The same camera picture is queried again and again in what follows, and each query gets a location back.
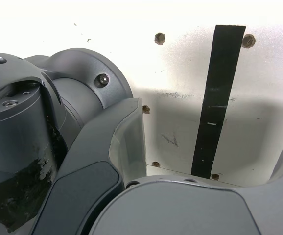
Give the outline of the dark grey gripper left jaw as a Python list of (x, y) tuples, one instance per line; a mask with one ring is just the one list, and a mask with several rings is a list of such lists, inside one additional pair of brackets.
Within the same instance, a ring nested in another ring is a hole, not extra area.
[(126, 185), (147, 175), (142, 100), (124, 99), (79, 132), (31, 229), (33, 235), (86, 235)]

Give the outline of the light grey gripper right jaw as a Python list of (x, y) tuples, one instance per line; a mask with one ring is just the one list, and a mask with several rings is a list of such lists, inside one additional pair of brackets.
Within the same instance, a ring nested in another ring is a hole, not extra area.
[(283, 150), (263, 185), (223, 188), (150, 178), (110, 202), (92, 235), (283, 235)]

